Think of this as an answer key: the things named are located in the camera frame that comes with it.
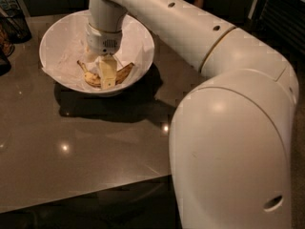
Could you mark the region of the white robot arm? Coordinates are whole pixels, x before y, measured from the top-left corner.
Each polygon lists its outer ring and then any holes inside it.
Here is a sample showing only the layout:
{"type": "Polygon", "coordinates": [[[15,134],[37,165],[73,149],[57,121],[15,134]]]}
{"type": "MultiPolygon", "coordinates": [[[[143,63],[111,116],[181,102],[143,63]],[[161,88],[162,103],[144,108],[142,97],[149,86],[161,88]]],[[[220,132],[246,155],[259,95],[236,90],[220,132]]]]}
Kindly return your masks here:
{"type": "Polygon", "coordinates": [[[183,229],[292,229],[291,137],[298,81],[277,51],[183,0],[99,0],[97,28],[127,10],[206,80],[169,135],[183,229]]]}

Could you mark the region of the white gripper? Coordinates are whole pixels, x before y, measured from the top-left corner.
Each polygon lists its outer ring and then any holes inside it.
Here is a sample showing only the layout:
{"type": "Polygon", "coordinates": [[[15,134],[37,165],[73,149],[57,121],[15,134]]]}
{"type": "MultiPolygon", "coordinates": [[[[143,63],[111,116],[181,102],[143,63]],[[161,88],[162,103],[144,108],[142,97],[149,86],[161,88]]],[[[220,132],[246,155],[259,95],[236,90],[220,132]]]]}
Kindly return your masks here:
{"type": "Polygon", "coordinates": [[[85,64],[92,73],[99,73],[101,88],[106,90],[115,86],[117,61],[112,55],[120,49],[122,31],[99,31],[92,25],[86,27],[86,39],[88,47],[85,48],[85,64]]]}

